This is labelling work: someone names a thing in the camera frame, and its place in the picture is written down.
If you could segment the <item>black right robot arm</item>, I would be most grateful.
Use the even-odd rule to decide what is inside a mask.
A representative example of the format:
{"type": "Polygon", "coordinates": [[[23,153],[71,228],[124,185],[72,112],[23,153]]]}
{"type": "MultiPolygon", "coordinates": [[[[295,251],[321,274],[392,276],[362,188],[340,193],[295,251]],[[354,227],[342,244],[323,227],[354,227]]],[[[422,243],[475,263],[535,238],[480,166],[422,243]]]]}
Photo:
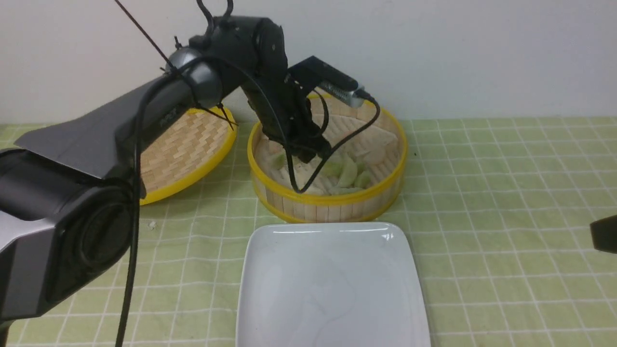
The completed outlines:
{"type": "Polygon", "coordinates": [[[613,215],[590,223],[590,234],[595,250],[617,254],[617,216],[613,215]]]}

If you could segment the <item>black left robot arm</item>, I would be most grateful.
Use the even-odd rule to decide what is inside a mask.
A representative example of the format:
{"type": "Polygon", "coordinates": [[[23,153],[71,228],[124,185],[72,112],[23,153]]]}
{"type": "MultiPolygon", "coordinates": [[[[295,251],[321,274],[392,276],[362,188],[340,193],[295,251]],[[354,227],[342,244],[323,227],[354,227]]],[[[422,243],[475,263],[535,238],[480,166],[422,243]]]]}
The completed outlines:
{"type": "Polygon", "coordinates": [[[331,151],[287,69],[282,27],[223,15],[168,59],[163,75],[75,120],[22,134],[1,152],[1,338],[114,266],[146,196],[142,152],[190,108],[241,88],[269,139],[309,162],[331,151]]]}

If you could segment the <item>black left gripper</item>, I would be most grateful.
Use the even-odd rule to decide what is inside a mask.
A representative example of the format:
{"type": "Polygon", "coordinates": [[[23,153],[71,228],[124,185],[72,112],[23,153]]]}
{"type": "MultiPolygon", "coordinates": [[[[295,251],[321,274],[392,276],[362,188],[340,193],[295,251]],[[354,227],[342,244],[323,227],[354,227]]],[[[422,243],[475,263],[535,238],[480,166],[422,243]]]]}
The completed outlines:
{"type": "Polygon", "coordinates": [[[324,129],[315,123],[307,95],[324,81],[316,72],[292,72],[282,80],[273,80],[243,72],[241,89],[255,112],[267,138],[281,144],[302,162],[315,157],[328,158],[332,145],[324,129]]]}

